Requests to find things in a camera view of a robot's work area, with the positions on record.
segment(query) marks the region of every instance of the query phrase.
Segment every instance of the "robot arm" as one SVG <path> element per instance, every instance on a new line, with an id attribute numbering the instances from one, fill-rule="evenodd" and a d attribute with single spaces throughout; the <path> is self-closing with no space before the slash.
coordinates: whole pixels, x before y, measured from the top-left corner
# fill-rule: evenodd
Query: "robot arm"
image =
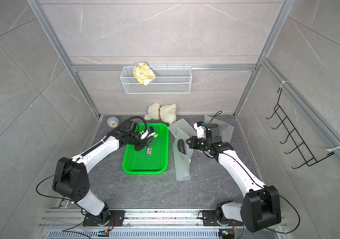
<path id="1" fill-rule="evenodd" d="M 57 163 L 53 190 L 85 209 L 87 216 L 100 226 L 108 222 L 109 207 L 90 190 L 88 173 L 111 152 L 126 144 L 134 145 L 136 151 L 149 146 L 156 137 L 153 127 L 139 133 L 135 131 L 137 125 L 132 121 L 122 123 L 118 131 L 105 136 L 90 149 L 70 159 L 62 158 Z"/>
<path id="2" fill-rule="evenodd" d="M 218 204 L 215 210 L 218 222 L 223 225 L 232 219 L 241 221 L 250 232 L 280 223 L 280 201 L 276 188 L 266 186 L 243 164 L 234 148 L 221 141 L 217 124 L 197 122 L 194 128 L 198 136 L 187 139 L 186 143 L 190 148 L 206 151 L 215 158 L 230 173 L 244 197 L 243 203 Z"/>

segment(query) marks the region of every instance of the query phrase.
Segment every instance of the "white teddy bear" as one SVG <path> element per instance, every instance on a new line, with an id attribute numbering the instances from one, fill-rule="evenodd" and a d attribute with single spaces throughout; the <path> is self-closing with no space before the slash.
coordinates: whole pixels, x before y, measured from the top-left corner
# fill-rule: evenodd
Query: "white teddy bear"
<path id="1" fill-rule="evenodd" d="M 154 103 L 148 107 L 145 120 L 162 120 L 171 125 L 176 121 L 176 104 L 162 106 L 159 103 Z"/>

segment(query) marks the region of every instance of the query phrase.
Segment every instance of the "yellow plastic bag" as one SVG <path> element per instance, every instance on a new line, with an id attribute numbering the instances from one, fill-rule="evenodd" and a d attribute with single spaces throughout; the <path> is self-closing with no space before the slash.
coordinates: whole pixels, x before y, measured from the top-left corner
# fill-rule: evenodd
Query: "yellow plastic bag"
<path id="1" fill-rule="evenodd" d="M 139 83 L 144 85 L 148 85 L 153 79 L 155 79 L 154 72 L 145 62 L 135 64 L 133 75 Z"/>

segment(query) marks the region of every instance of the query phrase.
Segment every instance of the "green tray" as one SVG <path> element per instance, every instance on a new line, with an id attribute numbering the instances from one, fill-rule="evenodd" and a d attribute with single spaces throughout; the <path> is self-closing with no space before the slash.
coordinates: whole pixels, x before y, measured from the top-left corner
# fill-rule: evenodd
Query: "green tray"
<path id="1" fill-rule="evenodd" d="M 133 145 L 127 145 L 122 162 L 122 169 L 127 174 L 161 174 L 167 169 L 169 155 L 169 130 L 164 123 L 147 123 L 158 136 L 141 151 L 135 151 Z"/>

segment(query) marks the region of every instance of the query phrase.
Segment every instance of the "metal rail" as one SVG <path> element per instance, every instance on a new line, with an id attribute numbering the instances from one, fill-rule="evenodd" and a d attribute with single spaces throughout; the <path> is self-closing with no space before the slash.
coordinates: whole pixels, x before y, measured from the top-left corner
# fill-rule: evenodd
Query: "metal rail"
<path id="1" fill-rule="evenodd" d="M 269 61 L 267 58 L 262 59 L 263 67 L 272 75 L 278 84 L 287 81 L 286 77 Z M 300 112 L 305 116 L 308 122 L 320 134 L 323 140 L 330 148 L 340 146 L 340 136 L 336 131 L 321 117 L 321 115 L 311 106 L 310 103 L 299 93 L 299 91 L 289 82 L 283 84 L 282 89 L 289 99 L 296 105 Z M 340 148 L 334 151 L 340 159 Z"/>
<path id="2" fill-rule="evenodd" d="M 231 229 L 232 226 L 203 226 L 203 220 L 198 214 L 202 210 L 215 208 L 111 208 L 124 210 L 125 216 L 122 226 L 115 228 L 217 228 Z M 68 223 L 78 224 L 84 216 L 80 208 L 47 209 L 39 221 L 39 228 L 67 228 Z M 271 228 L 287 228 L 284 219 Z"/>
<path id="3" fill-rule="evenodd" d="M 48 17 L 45 15 L 45 12 L 38 0 L 26 0 L 37 17 L 37 20 L 40 22 L 41 27 L 45 31 L 46 35 L 48 36 L 49 40 L 51 41 L 54 49 L 56 50 L 57 54 L 61 58 L 63 64 L 65 65 L 66 69 L 69 71 L 72 79 L 74 80 L 75 84 L 77 85 L 78 89 L 80 90 L 82 96 L 85 98 L 86 102 L 88 103 L 91 111 L 93 112 L 96 119 L 99 118 L 100 113 L 98 112 L 93 100 L 91 99 L 86 87 L 83 85 L 79 76 L 72 70 L 72 63 L 66 53 L 64 47 L 62 46 L 60 40 L 58 39 L 55 31 L 53 30 L 52 25 L 50 24 Z"/>
<path id="4" fill-rule="evenodd" d="M 121 71 L 132 64 L 72 65 L 74 71 Z M 254 64 L 150 64 L 151 67 L 191 67 L 192 70 L 255 70 Z"/>
<path id="5" fill-rule="evenodd" d="M 280 30 L 282 29 L 283 24 L 284 24 L 285 20 L 287 19 L 288 14 L 291 11 L 294 3 L 295 3 L 295 0 L 284 0 L 283 1 L 282 6 L 280 8 L 280 11 L 276 16 L 276 20 L 275 20 L 275 22 L 272 26 L 272 29 L 271 29 L 268 37 L 267 37 L 266 43 L 264 44 L 264 47 L 263 47 L 262 51 L 260 52 L 259 59 L 256 62 L 256 70 L 251 74 L 251 76 L 250 76 L 250 78 L 249 78 L 249 80 L 246 84 L 246 87 L 243 90 L 243 94 L 242 94 L 242 96 L 241 96 L 241 98 L 238 102 L 238 105 L 235 108 L 235 111 L 234 111 L 235 117 L 239 116 L 239 114 L 240 114 L 240 112 L 241 112 L 241 110 L 244 106 L 244 103 L 245 103 L 245 101 L 246 101 L 246 99 L 249 95 L 249 92 L 251 91 L 252 86 L 255 83 L 256 77 L 258 76 L 258 74 L 261 70 L 260 60 L 263 57 L 267 57 L 269 55 L 269 52 L 271 51 L 271 48 L 272 48 L 273 44 L 275 43 L 276 38 L 279 35 Z"/>

